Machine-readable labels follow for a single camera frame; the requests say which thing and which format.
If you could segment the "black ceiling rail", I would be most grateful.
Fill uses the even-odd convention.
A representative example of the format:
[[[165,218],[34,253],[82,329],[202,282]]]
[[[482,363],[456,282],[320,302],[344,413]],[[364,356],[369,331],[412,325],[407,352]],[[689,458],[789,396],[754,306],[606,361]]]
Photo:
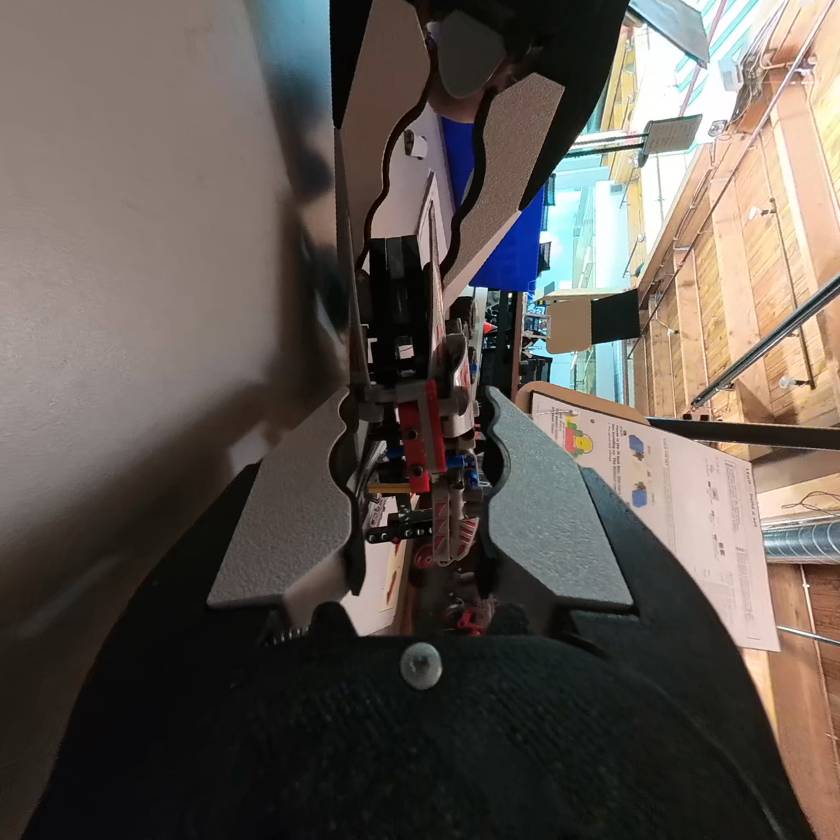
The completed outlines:
[[[839,295],[839,273],[836,273],[823,287],[814,295],[810,296],[804,303],[780,322],[768,335],[763,337],[744,355],[733,362],[719,377],[714,379],[703,391],[694,396],[690,402],[691,407],[696,408],[708,403],[711,398],[721,391],[727,390],[740,375],[756,365],[769,352],[778,346],[792,333],[797,332],[807,321],[815,317],[829,303]]]

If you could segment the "sign on stand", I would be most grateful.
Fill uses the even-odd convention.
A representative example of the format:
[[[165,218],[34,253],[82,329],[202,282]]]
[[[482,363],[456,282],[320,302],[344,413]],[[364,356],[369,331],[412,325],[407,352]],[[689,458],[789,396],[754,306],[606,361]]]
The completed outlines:
[[[611,129],[586,133],[576,140],[563,157],[572,160],[593,155],[637,152],[637,167],[643,168],[652,155],[685,152],[695,142],[701,114],[651,120],[640,132]]]

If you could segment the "blue storage bin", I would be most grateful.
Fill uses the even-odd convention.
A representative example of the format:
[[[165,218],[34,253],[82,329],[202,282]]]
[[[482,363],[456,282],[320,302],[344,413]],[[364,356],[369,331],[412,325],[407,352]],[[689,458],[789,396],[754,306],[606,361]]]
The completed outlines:
[[[469,177],[474,168],[470,123],[441,118],[447,155],[449,181],[455,208],[463,202]],[[469,283],[500,291],[533,292],[539,272],[539,247],[542,232],[544,186],[521,212],[514,225],[491,252]]]

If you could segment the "silver air duct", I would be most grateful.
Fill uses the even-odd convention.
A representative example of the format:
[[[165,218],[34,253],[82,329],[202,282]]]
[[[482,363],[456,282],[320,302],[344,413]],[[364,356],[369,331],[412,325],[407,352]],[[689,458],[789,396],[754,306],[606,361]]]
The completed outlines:
[[[788,518],[762,525],[769,564],[839,564],[839,517]]]

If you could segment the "black metal bar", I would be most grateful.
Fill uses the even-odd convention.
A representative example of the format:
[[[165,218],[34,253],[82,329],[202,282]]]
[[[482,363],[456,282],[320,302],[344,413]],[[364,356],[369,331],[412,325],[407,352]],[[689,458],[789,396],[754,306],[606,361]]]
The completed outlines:
[[[839,450],[838,427],[729,423],[697,419],[647,417],[651,427],[689,440],[803,450]]]

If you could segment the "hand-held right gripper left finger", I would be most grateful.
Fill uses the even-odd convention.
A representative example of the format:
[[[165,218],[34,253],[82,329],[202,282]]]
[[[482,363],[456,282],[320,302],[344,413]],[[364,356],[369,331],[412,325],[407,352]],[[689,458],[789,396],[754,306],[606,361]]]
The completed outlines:
[[[360,593],[364,435],[350,388],[340,387],[263,458],[209,607],[312,610]]]

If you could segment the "toy brick monster truck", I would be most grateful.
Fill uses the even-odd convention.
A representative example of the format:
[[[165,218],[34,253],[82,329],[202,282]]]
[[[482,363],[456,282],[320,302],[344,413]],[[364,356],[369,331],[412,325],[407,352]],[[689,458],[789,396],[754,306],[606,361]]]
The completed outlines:
[[[360,417],[384,457],[368,497],[393,497],[368,543],[419,542],[420,568],[466,560],[484,494],[476,452],[475,304],[445,306],[434,224],[425,236],[371,241],[355,278],[351,370]]]

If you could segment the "tan and black board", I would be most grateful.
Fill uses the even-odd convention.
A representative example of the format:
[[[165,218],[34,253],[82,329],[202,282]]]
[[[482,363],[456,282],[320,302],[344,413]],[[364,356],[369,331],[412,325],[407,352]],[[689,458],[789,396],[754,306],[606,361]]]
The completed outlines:
[[[551,355],[637,339],[641,333],[638,293],[632,287],[564,290],[550,298],[545,315],[545,347]]]

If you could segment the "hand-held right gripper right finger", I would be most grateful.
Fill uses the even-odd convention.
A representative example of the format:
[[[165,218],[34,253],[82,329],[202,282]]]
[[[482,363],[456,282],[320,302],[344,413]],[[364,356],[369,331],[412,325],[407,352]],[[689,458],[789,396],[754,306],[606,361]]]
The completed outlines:
[[[630,613],[634,600],[581,469],[496,387],[484,391],[480,582],[526,616]]]

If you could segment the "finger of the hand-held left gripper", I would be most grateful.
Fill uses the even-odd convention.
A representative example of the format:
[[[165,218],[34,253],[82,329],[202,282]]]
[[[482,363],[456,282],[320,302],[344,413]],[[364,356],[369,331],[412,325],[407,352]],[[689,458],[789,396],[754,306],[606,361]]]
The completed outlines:
[[[333,2],[333,126],[339,253],[360,269],[390,189],[402,130],[424,109],[431,70],[415,6]]]
[[[438,30],[437,77],[458,116],[471,107],[474,168],[452,223],[440,267],[443,300],[454,301],[518,220],[525,193],[564,95],[564,86],[535,70],[506,80],[502,34],[465,10]]]

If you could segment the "brown cardboard board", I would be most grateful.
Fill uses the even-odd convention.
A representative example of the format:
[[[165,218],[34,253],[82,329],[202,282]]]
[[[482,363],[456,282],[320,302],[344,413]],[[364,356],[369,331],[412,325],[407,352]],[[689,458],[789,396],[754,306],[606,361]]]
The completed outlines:
[[[536,395],[547,396],[574,409],[580,408],[632,423],[649,425],[646,417],[634,407],[543,381],[534,381],[519,388],[513,403],[523,413],[530,415],[532,399]]]

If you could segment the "printed instruction sheet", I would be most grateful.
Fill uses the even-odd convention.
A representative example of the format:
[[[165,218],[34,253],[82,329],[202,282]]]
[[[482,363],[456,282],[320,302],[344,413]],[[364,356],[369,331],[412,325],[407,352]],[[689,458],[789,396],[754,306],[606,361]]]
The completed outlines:
[[[668,547],[736,645],[781,651],[748,461],[544,395],[533,397],[530,417]]]

